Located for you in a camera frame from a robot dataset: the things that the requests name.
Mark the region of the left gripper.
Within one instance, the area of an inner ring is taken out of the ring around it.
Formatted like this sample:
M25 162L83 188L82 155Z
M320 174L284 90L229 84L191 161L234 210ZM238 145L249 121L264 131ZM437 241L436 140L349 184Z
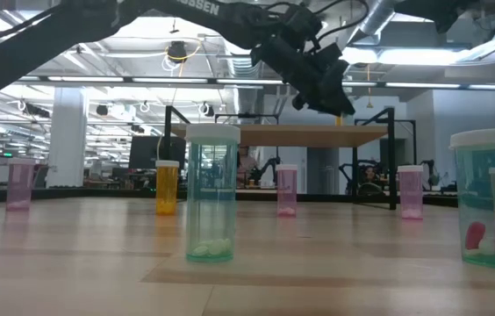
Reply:
M348 63L341 60L341 50L336 44L301 52L285 39L271 37L253 48L250 56L252 61L266 63L298 91L293 98L296 110L310 109L336 117L355 114L343 90Z

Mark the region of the small pink medicine bottle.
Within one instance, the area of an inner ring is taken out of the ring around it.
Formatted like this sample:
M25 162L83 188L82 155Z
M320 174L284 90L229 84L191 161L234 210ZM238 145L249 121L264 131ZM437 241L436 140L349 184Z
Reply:
M28 212L32 199L35 160L9 159L6 211Z
M423 167L398 167L399 198L403 219L423 219Z
M298 166L280 164L276 167L277 216L297 215Z

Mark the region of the teal bottle with coloured pills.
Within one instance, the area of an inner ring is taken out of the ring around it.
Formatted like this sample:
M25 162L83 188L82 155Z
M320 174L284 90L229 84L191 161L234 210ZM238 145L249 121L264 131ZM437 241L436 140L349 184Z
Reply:
M456 133L450 138L462 259L495 268L495 128Z

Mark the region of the wooden shelf black metal legs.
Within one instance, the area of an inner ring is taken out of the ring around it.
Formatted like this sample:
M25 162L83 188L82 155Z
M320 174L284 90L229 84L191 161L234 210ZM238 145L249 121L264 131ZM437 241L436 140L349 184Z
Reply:
M358 148L383 136L388 137L389 195L374 197L372 203L387 204L391 210L397 208L395 161L395 110L392 107L381 110L368 119L354 120L351 126L297 126L297 125L238 125L240 143L262 147L323 147L352 149L353 168L351 196L349 203L364 204L366 200L357 195Z

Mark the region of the yellow hanging pendant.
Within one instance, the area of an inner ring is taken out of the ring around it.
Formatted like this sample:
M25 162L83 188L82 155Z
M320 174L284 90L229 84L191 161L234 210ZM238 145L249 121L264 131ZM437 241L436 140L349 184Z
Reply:
M370 64L367 65L366 67L366 74L367 74L367 81L370 82L371 81L371 76L370 76ZM371 100L371 97L372 97L372 88L371 86L368 87L368 103L367 103L367 108L368 109L373 109L374 108L374 105L372 104L372 100Z

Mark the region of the person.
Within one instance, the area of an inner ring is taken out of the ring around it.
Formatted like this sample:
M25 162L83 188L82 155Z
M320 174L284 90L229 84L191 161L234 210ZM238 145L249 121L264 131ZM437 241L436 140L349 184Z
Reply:
M358 194L360 196L375 196L381 195L382 193L383 188L379 176L372 166L368 166L364 170Z
M238 188L249 184L249 178L254 168L258 167L257 160L250 155L249 147L240 146L238 151L238 167L236 185Z

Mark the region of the green bottle with white pills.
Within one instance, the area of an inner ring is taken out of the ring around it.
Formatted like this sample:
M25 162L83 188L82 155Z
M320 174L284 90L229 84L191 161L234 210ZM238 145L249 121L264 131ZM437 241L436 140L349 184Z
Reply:
M233 259L240 129L186 127L188 149L185 256L192 262Z

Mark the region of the long rig light bar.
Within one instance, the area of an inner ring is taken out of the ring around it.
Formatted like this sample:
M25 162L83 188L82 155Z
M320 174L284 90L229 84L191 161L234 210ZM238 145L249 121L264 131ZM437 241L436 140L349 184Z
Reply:
M275 79L234 79L196 77L131 77L131 76L35 76L27 75L14 82L43 86L106 86L106 87L277 87L287 86ZM405 89L405 90L479 90L495 91L495 84L481 83L407 83L379 81L346 81L343 88Z

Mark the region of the black monitor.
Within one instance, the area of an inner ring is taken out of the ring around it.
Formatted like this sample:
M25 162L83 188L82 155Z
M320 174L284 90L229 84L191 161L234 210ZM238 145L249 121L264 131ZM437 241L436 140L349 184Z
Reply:
M184 169L186 142L182 138L171 137L169 152L166 153L162 136L137 136L131 143L128 167L130 169L153 169L158 160L179 162Z

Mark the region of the white square column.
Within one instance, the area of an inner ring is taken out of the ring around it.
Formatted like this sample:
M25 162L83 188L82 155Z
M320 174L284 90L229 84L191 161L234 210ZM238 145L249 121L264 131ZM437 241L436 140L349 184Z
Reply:
M89 99L84 88L54 91L47 186L83 185Z

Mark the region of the silver ventilation duct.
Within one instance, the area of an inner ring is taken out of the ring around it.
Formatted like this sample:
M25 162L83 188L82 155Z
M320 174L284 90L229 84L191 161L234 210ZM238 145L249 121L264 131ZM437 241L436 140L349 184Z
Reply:
M395 6L403 0L367 0L369 13L358 25L348 40L348 44L354 44L368 37L375 37L388 25L395 16Z

